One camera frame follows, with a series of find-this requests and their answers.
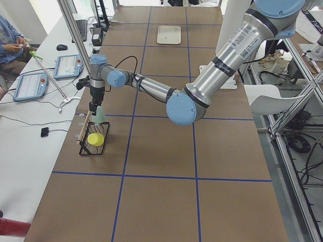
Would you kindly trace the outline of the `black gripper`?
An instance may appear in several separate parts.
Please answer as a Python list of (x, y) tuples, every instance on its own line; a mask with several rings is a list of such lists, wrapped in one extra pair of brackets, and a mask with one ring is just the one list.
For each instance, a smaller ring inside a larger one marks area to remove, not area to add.
[(90, 95), (92, 96), (92, 101), (89, 102), (89, 110), (91, 112), (96, 112), (98, 104), (101, 104), (104, 98), (104, 88), (90, 87)]

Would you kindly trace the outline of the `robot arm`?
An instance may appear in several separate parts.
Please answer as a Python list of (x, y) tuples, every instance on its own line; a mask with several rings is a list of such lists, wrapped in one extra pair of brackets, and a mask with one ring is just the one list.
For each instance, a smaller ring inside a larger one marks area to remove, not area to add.
[(181, 90), (145, 77), (137, 72), (112, 67), (106, 56), (90, 59), (89, 110), (93, 116), (101, 108), (105, 85), (131, 86), (166, 104), (168, 118), (187, 126), (200, 120), (211, 98), (247, 62), (259, 46), (269, 39), (289, 38), (295, 33), (296, 19), (304, 1), (255, 1), (243, 15), (243, 22), (210, 63), (192, 83)]

